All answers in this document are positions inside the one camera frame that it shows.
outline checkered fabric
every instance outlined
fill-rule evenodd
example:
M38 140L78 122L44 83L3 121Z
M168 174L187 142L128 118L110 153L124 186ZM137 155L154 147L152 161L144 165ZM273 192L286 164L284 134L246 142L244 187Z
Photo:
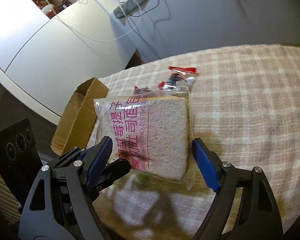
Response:
M264 170L276 197L283 229L300 214L300 48L252 45L173 56L100 79L107 97L130 95L133 86L156 87L168 66L197 67L192 90L194 138L223 161ZM90 142L95 140L96 129ZM225 232L240 202L237 190ZM101 192L100 219L125 239L191 239L215 194L196 167L190 191L136 171Z

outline gray wall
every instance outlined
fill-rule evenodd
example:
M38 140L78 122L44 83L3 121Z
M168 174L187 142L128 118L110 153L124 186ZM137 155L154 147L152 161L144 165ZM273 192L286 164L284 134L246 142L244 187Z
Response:
M139 18L115 20L127 32ZM138 32L161 58L241 44L300 43L300 0L160 0L143 15ZM134 32L128 35L146 62L157 60Z

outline open cardboard box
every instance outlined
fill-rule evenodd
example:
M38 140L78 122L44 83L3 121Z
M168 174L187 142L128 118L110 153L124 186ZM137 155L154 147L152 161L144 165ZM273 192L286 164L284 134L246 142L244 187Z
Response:
M85 148L96 121L93 100L104 98L108 88L92 78L78 86L61 116L51 141L51 149L58 155L74 147Z

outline metal screw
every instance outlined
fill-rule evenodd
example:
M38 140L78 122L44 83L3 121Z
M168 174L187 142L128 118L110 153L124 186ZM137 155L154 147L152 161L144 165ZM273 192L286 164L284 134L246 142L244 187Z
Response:
M47 171L49 169L49 166L48 165L43 165L42 167L41 167L41 170L42 171Z
M230 162L222 162L222 166L229 168L229 167L231 167L231 163Z
M74 161L74 163L73 163L73 166L75 166L75 167L79 167L79 166L81 166L82 165L82 161L80 161L80 160L76 160L76 161Z
M257 172L257 173L261 173L262 172L262 169L260 167L255 167L254 170Z

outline table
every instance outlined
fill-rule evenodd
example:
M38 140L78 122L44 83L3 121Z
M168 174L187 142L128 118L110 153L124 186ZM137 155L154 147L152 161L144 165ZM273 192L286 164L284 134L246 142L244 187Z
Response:
M262 167L276 197L283 229L300 214L300 48L245 45L169 57L100 79L107 97L133 86L156 87L172 66L198 68L192 90L194 137L235 167ZM93 144L96 130L91 135ZM125 239L191 239L213 201L196 168L190 191L130 172L100 192L100 219ZM225 231L240 201L237 190Z

